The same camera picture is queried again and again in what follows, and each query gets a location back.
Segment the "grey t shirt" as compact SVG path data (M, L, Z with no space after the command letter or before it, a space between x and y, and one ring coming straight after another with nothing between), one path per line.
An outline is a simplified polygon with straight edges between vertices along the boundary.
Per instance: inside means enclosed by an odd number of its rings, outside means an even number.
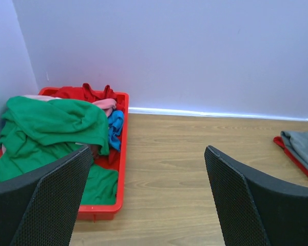
M281 131L280 135L285 147L308 170L308 131Z

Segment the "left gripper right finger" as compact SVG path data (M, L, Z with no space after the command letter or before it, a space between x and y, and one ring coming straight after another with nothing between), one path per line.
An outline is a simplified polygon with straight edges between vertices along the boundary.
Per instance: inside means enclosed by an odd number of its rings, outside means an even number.
M213 146L204 158L225 245L308 245L308 187L272 177Z

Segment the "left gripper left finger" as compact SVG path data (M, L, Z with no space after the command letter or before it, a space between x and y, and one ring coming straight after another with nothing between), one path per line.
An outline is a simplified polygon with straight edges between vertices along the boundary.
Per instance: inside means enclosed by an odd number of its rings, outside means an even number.
M83 146L0 182L0 245L69 245L92 161Z

